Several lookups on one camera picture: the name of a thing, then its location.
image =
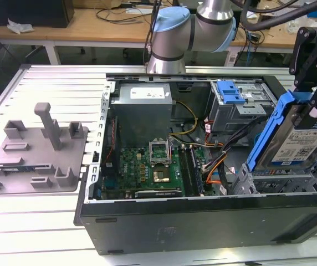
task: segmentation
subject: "slotted table surface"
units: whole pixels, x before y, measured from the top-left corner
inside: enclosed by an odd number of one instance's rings
[[[144,72],[140,66],[48,66],[21,69],[0,96],[0,143],[9,119],[26,127],[40,126],[37,102],[52,106],[59,126],[79,120],[90,130],[83,167],[90,163],[105,73]],[[187,68],[189,73],[275,75],[286,89],[293,77],[287,69]],[[194,250],[184,252],[99,256],[84,227],[73,225],[78,189],[68,193],[0,196],[0,265],[317,265],[317,235],[303,244]]]

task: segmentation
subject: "computer case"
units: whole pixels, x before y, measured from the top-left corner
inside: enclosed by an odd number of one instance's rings
[[[135,78],[130,76],[127,82]],[[194,79],[182,78],[183,82]],[[172,82],[174,77],[162,77],[163,82],[167,80]],[[276,99],[285,93],[273,76],[264,76],[259,82]],[[242,160],[230,157],[229,167]],[[317,193],[88,201],[88,189],[95,188],[97,173],[97,166],[89,166],[83,174],[74,223],[85,227],[100,255],[302,243],[317,233]]]
[[[74,16],[72,0],[0,0],[0,26],[19,24],[66,28]]]

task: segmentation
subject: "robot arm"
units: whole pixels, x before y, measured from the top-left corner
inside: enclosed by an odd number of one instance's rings
[[[282,16],[264,22],[251,24],[247,21],[247,11],[258,13],[280,10],[293,2],[274,9],[251,9],[251,0],[241,4],[239,0],[205,0],[196,15],[190,15],[183,7],[168,7],[158,12],[154,27],[152,55],[146,71],[153,74],[183,74],[185,51],[222,52],[233,39],[238,26],[233,18],[231,2],[243,8],[242,24],[247,30],[262,30],[304,16],[317,10],[317,1]]]

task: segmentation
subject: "green circuit board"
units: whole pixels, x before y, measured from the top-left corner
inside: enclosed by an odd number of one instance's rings
[[[159,158],[166,154],[157,153]],[[121,149],[120,177],[118,188],[140,188],[146,190],[180,190],[184,195],[178,148],[172,149],[172,159],[169,167],[150,165],[149,148]]]

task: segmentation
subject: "power supply label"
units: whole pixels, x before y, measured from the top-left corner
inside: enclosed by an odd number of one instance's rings
[[[317,148],[317,124],[312,129],[292,130],[272,160],[274,165],[297,165]]]
[[[130,89],[131,99],[164,99],[165,91],[158,87],[135,87]]]

